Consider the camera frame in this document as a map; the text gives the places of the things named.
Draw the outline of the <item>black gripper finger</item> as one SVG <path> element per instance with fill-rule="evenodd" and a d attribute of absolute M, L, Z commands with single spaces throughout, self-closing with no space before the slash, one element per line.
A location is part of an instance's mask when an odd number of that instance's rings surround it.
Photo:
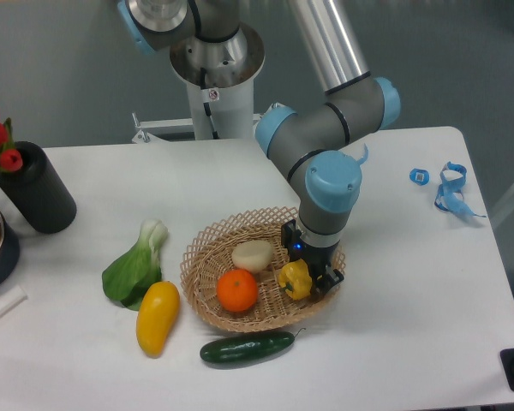
<path fill-rule="evenodd" d="M 313 280 L 311 288 L 311 296 L 313 298 L 324 298 L 329 291 L 344 280 L 344 274 L 331 265 L 312 265 L 310 275 Z"/>
<path fill-rule="evenodd" d="M 281 244 L 287 250 L 290 261 L 296 261 L 302 257 L 301 231 L 296 227 L 295 219 L 282 225 Z"/>

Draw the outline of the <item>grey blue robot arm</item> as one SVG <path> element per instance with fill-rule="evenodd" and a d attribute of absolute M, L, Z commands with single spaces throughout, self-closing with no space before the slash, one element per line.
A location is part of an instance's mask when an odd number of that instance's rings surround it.
<path fill-rule="evenodd" d="M 255 138 L 300 200 L 298 215 L 281 228 L 290 260 L 303 260 L 310 294 L 324 297 L 344 276 L 332 265 L 362 184 L 361 161 L 342 148 L 397 120 L 400 97 L 374 78 L 338 1 L 290 4 L 326 95 L 318 109 L 299 115 L 288 106 L 269 110 Z"/>

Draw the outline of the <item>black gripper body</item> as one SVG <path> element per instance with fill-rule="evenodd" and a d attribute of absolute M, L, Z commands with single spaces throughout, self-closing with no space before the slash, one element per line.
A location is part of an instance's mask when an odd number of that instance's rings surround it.
<path fill-rule="evenodd" d="M 302 257 L 300 259 L 303 259 L 309 269 L 312 265 L 317 266 L 324 266 L 324 265 L 331 265 L 332 266 L 332 255 L 333 252 L 336 250 L 337 245 L 333 245 L 330 247 L 314 247 L 306 242 L 303 241 L 302 235 L 301 235 L 301 242 L 302 242 Z"/>

